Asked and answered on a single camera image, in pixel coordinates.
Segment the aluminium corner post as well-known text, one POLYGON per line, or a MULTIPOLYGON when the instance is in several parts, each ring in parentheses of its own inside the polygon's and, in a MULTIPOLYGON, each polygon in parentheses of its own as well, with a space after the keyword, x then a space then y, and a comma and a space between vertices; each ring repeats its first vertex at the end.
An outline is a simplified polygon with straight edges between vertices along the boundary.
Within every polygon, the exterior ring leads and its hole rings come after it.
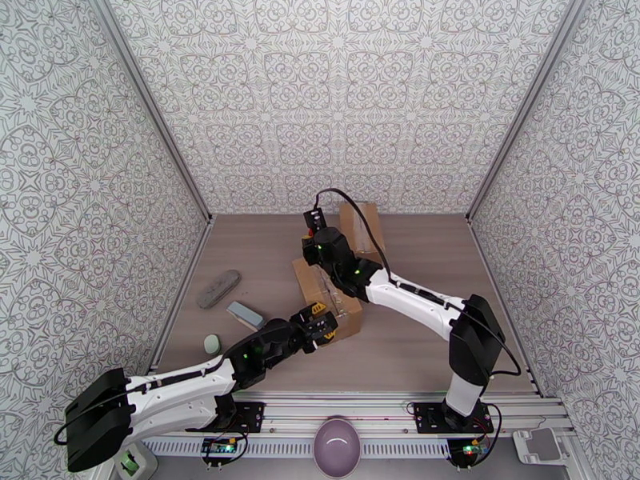
POLYGON ((466 212, 466 222, 471 225, 475 215, 493 185, 498 172, 506 160, 506 156, 510 153, 512 146, 517 141, 527 119, 534 110, 538 99, 548 84, 556 65, 559 63, 562 52, 566 48, 566 44, 572 39, 575 30, 580 23, 585 9, 589 6, 590 0, 569 0, 566 8, 560 17, 557 28, 550 40, 542 60, 528 86, 522 101, 516 110, 512 122, 508 125, 504 138, 498 148, 498 151, 489 165, 488 171, 484 176, 480 187, 466 212))
POLYGON ((163 147, 168 151, 179 175, 188 189, 188 193, 194 200, 199 212, 205 222, 210 222, 212 213, 210 212, 202 192, 198 188, 196 181, 180 149, 176 139, 168 126, 160 107, 152 94, 146 77, 136 59, 128 40, 120 27, 115 12, 109 0, 87 0, 91 9, 95 13, 98 23, 105 35, 106 40, 114 49, 118 63, 127 76, 132 89, 138 97, 146 116, 150 120, 156 134, 163 147))

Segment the white plastic stand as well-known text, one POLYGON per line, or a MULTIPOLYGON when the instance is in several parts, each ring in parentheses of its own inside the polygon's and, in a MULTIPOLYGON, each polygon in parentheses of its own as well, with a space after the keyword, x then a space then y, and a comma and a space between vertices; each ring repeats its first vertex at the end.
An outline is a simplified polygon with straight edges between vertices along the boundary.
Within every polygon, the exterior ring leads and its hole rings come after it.
POLYGON ((518 459, 525 465, 565 466, 563 452, 551 428, 516 430, 512 434, 518 459))

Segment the purple bowl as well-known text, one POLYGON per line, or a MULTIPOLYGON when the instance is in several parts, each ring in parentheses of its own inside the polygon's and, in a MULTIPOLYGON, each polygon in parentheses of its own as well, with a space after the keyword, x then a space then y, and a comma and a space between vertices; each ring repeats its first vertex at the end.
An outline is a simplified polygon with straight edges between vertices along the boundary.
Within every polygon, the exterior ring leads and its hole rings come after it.
POLYGON ((316 467, 330 480, 343 480, 358 467, 362 441, 355 427, 343 417, 324 421, 315 433, 312 456, 316 467))

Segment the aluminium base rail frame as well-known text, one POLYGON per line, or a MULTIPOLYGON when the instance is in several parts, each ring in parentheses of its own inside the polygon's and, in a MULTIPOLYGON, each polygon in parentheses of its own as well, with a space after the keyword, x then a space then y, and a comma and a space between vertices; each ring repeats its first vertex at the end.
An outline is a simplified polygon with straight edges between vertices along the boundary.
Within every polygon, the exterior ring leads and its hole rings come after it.
POLYGON ((221 413, 228 402, 264 402, 262 428, 255 434, 304 435, 326 418, 339 416, 355 421, 367 434, 416 434, 412 416, 415 402, 442 402, 440 394, 404 393, 294 393, 242 391, 215 399, 212 394, 171 399, 158 390, 133 395, 135 408, 125 428, 125 444, 161 434, 178 434, 199 428, 221 413))

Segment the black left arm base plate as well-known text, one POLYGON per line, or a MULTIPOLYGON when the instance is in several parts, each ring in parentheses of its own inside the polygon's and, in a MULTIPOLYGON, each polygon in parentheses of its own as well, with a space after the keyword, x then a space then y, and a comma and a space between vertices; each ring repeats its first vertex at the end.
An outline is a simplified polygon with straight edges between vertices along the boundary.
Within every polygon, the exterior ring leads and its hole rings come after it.
POLYGON ((259 433, 262 428, 264 402, 228 402, 221 413, 199 428, 187 428, 186 432, 233 434, 259 433))

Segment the grey block on white base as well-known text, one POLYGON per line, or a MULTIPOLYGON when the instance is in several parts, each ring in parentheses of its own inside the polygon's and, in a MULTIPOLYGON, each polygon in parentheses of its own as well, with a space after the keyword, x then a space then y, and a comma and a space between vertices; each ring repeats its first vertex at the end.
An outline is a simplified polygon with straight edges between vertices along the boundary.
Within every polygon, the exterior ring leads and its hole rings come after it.
POLYGON ((232 302, 226 308, 237 321, 247 326, 253 331, 258 331, 264 327, 266 320, 263 316, 252 310, 251 308, 241 304, 240 302, 232 302))

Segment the brown taped cardboard box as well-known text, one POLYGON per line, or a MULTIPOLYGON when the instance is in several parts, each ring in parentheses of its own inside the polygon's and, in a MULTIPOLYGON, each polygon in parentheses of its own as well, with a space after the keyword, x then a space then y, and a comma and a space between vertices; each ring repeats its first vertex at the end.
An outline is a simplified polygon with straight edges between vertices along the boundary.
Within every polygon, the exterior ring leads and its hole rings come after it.
POLYGON ((293 260, 292 266, 305 302, 308 305, 320 302, 335 316, 338 328, 330 342, 360 332, 363 310, 359 300, 346 296, 331 282, 324 270, 318 266, 308 266, 304 258, 293 260))
MULTIPOLYGON (((385 252, 386 246, 376 204, 373 202, 357 202, 357 206, 365 217, 376 243, 385 252)), ((343 202, 339 207, 339 221, 340 230, 345 235, 355 255, 382 264, 382 257, 370 239, 363 220, 360 219, 358 213, 348 202, 343 202)))

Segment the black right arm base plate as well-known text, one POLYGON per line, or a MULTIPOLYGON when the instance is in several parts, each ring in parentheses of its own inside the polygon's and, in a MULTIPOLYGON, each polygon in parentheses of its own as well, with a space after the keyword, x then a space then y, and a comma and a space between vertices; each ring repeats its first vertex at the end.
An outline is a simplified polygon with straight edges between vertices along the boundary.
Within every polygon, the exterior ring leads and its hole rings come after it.
POLYGON ((488 405, 476 402, 471 414, 463 416, 445 402, 415 402, 413 416, 419 434, 491 434, 494 425, 488 405))

